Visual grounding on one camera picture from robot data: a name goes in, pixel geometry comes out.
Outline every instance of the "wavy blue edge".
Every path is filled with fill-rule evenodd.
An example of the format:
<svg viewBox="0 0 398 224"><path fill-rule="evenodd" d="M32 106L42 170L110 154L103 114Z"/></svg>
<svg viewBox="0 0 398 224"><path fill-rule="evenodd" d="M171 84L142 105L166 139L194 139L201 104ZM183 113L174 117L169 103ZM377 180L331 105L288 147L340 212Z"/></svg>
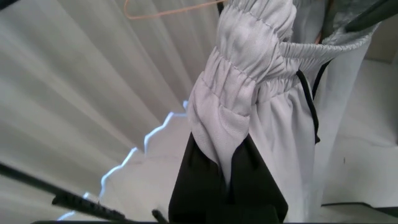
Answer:
<svg viewBox="0 0 398 224"><path fill-rule="evenodd" d="M182 103L182 106L183 106L185 109L187 109L187 105L188 105L188 101L185 100L185 101ZM148 133L147 135L145 135L145 138L144 138L144 153L145 153L145 154L147 153L147 146L148 146L148 142L149 142L149 140L151 139L151 137L152 137L154 134L158 133L159 131L163 130L163 129L169 124L170 120L171 120L172 117L174 117L174 116L176 116L176 117L184 117L184 116L187 116L187 114L186 114L186 113L174 113L174 112L170 112L170 113L167 115L167 117L164 119L164 122L163 122L163 124L162 124L161 126L155 128L155 129L153 129L150 133ZM98 200L100 200L101 197L102 197L102 196L104 195L104 193L105 193L105 183L106 183L106 179L107 179L113 172L115 172L116 170L123 168L124 165L127 164L127 161L132 157L132 155L133 155L137 150L138 150L137 147L132 148L132 149L130 150L129 154L126 156L126 158L124 158L123 162L122 162L120 165L118 165L118 166L116 166L116 167L113 167L113 168L112 168L111 170L109 170L104 176L102 176L102 178L101 178L101 192L100 192L99 195L98 195ZM89 192L86 192L86 193L83 195L83 198L87 198L89 195L90 195L90 193L89 193ZM67 212L67 213L61 215L59 218L57 218L57 221L64 220L64 219L66 219L66 218L68 218L68 217L74 215L75 213L76 213L76 211L74 211L74 210L72 210L72 211L70 211L70 212Z"/></svg>

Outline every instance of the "curtain fold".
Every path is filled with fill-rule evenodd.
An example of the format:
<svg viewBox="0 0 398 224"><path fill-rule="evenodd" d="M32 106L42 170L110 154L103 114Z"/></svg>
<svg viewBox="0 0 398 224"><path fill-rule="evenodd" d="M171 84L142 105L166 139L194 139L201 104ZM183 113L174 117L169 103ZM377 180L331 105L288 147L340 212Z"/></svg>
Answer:
<svg viewBox="0 0 398 224"><path fill-rule="evenodd" d="M130 0L127 11L155 14L204 2ZM150 150L144 138L169 112L185 112L182 102L215 44L216 6L131 21L123 5L21 0L0 12L1 162L98 195L101 178L131 149ZM13 223L40 217L26 212L38 209L30 202L49 205L33 212L42 219L64 212L50 207L48 195L0 181L8 186L0 200L13 205L12 213L0 212Z"/></svg>

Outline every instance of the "orange wire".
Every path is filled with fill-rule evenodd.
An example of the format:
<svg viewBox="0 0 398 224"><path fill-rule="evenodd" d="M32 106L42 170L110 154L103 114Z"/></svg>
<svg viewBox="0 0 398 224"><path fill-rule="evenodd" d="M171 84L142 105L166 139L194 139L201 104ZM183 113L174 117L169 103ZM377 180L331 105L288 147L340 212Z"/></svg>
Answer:
<svg viewBox="0 0 398 224"><path fill-rule="evenodd" d="M208 3L203 3L203 4L198 4L196 6L190 6L190 7L183 7L181 9L174 9L174 10L168 10L168 11L164 11L164 12L160 12L157 14L152 14L152 15L144 15L144 16L130 16L127 13L127 4L129 4L129 0L126 0L124 2L124 7L123 7L123 11L124 11L124 15L128 18L128 19L149 19L149 18L155 18L158 16L165 16L165 15L170 15L170 14L174 14L174 13L179 13L179 12L186 12L192 9L198 9L201 7L206 7L206 6L210 6L212 4L217 4L219 2L223 2L223 1L227 1L227 0L217 0L214 2L208 2Z"/></svg>

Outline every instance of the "white curtain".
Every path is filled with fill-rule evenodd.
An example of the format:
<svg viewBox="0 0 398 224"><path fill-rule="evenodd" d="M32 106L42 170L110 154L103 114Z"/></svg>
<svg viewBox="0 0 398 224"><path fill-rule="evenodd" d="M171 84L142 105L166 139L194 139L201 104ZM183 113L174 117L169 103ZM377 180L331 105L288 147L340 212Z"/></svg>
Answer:
<svg viewBox="0 0 398 224"><path fill-rule="evenodd" d="M212 0L130 0L155 14ZM216 6L131 21L124 0L20 0L0 12L0 161L79 195L163 125L203 70ZM0 177L4 223L54 220L51 195Z"/></svg>

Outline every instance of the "garment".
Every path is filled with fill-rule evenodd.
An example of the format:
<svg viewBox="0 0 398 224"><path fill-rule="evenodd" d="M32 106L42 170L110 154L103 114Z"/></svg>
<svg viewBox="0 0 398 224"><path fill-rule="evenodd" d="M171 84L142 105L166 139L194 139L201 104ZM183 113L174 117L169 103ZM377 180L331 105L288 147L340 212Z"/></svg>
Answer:
<svg viewBox="0 0 398 224"><path fill-rule="evenodd" d="M289 222L309 221L320 203L338 124L376 28L346 33L344 25L373 3L335 0L326 13L323 0L229 1L216 47L190 95L188 120L201 151L221 166L228 183L233 152L250 133L289 204ZM322 44L309 44L320 32ZM318 79L327 82L316 95L316 133L317 114L304 87L314 89L328 62L327 77Z"/></svg>

